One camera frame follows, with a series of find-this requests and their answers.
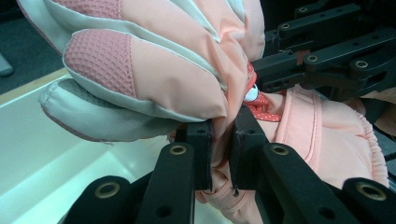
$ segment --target pink fabric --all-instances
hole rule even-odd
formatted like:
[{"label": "pink fabric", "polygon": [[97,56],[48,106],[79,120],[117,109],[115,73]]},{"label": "pink fabric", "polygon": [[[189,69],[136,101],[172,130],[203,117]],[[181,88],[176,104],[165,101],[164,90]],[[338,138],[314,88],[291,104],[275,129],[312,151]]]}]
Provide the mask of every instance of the pink fabric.
[{"label": "pink fabric", "polygon": [[269,103],[270,102],[267,100],[267,98],[265,98],[264,93],[259,92],[256,100],[253,102],[244,102],[244,105],[247,105],[255,119],[279,122],[281,116],[268,112],[270,109]]},{"label": "pink fabric", "polygon": [[121,0],[53,0],[53,2],[89,16],[110,19],[121,18]]},{"label": "pink fabric", "polygon": [[[212,76],[167,49],[114,31],[79,32],[64,56],[74,71],[106,89],[150,99],[186,115],[212,118],[214,186],[213,191],[198,191],[197,199],[212,203],[234,223],[261,223],[254,191],[240,190],[234,197],[224,158],[234,118],[253,79],[248,61],[262,53],[260,1],[243,2],[246,14],[242,22],[225,0],[195,0],[219,39],[171,1],[57,2],[89,16],[135,22],[196,52],[219,72]],[[224,92],[221,84],[227,85]],[[259,100],[264,104],[255,109],[282,117],[280,122],[259,120],[269,140],[295,148],[320,178],[338,188],[355,176],[388,185],[384,158],[362,115],[346,105],[321,101],[314,91],[300,87],[263,96]]]},{"label": "pink fabric", "polygon": [[283,110],[279,123],[259,120],[268,139],[293,147],[322,180],[337,188],[358,176],[389,185],[383,154],[364,116],[300,87],[267,97],[285,102],[274,105]]},{"label": "pink fabric", "polygon": [[128,35],[87,30],[73,35],[64,62],[103,87],[136,98]]}]

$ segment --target pink glove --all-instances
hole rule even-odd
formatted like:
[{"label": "pink glove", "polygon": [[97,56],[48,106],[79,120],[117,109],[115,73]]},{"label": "pink glove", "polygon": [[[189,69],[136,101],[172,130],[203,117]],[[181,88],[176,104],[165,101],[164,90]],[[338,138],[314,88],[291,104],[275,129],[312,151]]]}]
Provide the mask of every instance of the pink glove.
[{"label": "pink glove", "polygon": [[[63,54],[77,82],[56,82],[42,94],[50,118],[92,141],[134,141],[166,134],[181,122],[213,119],[212,163],[222,163],[254,76],[248,62],[263,53],[260,1],[20,0],[20,5]],[[223,176],[214,173],[214,192],[227,191],[216,175]],[[240,203],[228,195],[214,204],[237,214],[228,201]]]}]

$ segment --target white plastic bin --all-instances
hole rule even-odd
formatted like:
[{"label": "white plastic bin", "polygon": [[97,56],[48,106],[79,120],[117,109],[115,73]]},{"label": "white plastic bin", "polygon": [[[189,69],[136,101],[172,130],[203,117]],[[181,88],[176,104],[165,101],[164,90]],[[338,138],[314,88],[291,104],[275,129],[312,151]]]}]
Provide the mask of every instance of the white plastic bin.
[{"label": "white plastic bin", "polygon": [[[68,133],[41,111],[38,95],[60,70],[0,96],[0,223],[57,223],[95,179],[135,181],[152,171],[164,136],[133,143],[93,143]],[[196,203],[195,223],[231,223]]]}]

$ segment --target pink mesh patch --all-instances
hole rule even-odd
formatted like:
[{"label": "pink mesh patch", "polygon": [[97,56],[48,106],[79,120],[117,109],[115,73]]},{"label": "pink mesh patch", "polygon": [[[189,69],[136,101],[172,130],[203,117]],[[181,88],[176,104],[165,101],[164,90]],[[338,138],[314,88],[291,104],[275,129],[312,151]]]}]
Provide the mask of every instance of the pink mesh patch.
[{"label": "pink mesh patch", "polygon": [[54,2],[70,8],[84,15],[121,19],[121,0],[53,0]]},{"label": "pink mesh patch", "polygon": [[106,89],[136,98],[130,40],[128,35],[110,30],[85,30],[73,35],[64,61]]}]

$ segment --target metal screw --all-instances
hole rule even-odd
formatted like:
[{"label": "metal screw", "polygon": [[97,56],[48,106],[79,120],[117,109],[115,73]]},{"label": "metal screw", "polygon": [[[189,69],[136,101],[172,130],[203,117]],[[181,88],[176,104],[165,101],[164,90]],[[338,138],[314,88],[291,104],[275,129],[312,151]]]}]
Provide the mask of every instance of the metal screw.
[{"label": "metal screw", "polygon": [[289,28],[290,28],[290,25],[289,25],[288,23],[283,23],[283,24],[282,24],[282,28],[283,28],[283,29],[289,29]]},{"label": "metal screw", "polygon": [[308,61],[309,62],[316,62],[318,60],[318,56],[316,56],[316,55],[309,55],[308,56]]},{"label": "metal screw", "polygon": [[289,151],[283,147],[272,147],[271,150],[280,156],[286,156],[289,154]]},{"label": "metal screw", "polygon": [[356,188],[362,195],[364,195],[367,198],[376,201],[385,201],[387,199],[387,195],[385,194],[384,191],[378,189],[377,187],[371,184],[359,182],[356,184]]},{"label": "metal screw", "polygon": [[306,8],[306,7],[300,7],[298,10],[299,10],[300,12],[306,12],[306,11],[308,10],[308,8]]},{"label": "metal screw", "polygon": [[356,61],[355,62],[355,66],[357,66],[358,68],[365,68],[367,67],[369,64],[365,61]]},{"label": "metal screw", "polygon": [[[102,189],[105,187],[111,187],[112,190],[107,190],[106,192],[102,192]],[[106,182],[102,185],[100,185],[96,190],[95,190],[95,196],[100,199],[106,199],[106,198],[111,198],[114,195],[117,194],[120,190],[120,185],[116,182]]]},{"label": "metal screw", "polygon": [[171,149],[169,151],[171,154],[177,156],[177,155],[184,154],[187,151],[187,149],[183,146],[174,146],[174,147],[171,147]]}]

